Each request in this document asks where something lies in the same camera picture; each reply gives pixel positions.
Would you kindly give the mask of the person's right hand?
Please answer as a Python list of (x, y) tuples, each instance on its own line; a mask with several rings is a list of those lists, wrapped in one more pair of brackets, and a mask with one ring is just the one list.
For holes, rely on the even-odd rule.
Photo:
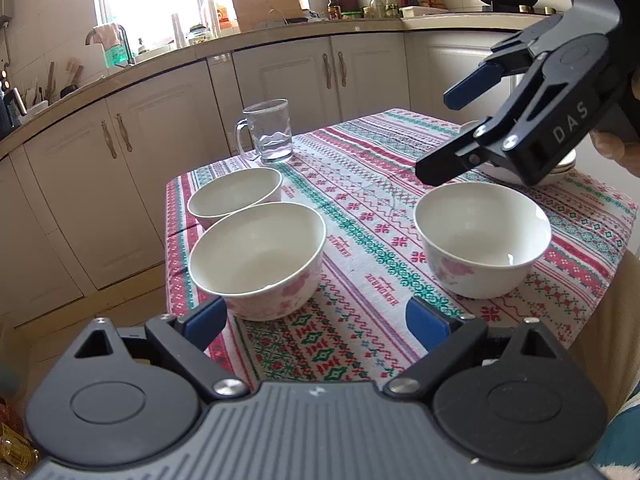
[(640, 177), (640, 144), (638, 142), (625, 143), (613, 133), (598, 130), (591, 131), (589, 135), (593, 147), (601, 156), (614, 160), (633, 176)]

